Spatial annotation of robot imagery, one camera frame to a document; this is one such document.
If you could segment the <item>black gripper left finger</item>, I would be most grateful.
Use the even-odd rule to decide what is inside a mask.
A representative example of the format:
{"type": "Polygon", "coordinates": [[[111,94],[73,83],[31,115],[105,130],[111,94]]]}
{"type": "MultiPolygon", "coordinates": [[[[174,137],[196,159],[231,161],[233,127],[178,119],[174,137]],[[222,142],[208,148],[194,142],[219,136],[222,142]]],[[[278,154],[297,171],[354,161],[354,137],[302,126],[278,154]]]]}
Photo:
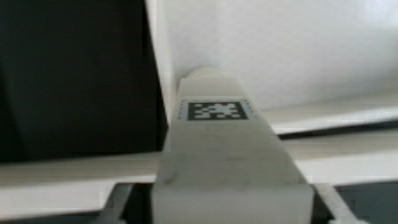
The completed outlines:
{"type": "Polygon", "coordinates": [[[151,183],[118,183],[89,224],[153,224],[151,183]]]}

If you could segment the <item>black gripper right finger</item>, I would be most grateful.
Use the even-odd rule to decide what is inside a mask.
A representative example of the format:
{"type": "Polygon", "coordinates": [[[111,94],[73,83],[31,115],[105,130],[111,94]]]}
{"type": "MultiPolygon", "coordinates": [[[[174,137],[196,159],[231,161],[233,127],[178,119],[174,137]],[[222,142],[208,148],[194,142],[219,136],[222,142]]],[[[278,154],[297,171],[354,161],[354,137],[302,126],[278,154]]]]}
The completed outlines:
{"type": "Polygon", "coordinates": [[[333,220],[327,224],[370,224],[358,218],[334,186],[327,183],[315,183],[313,188],[333,215],[333,220]]]}

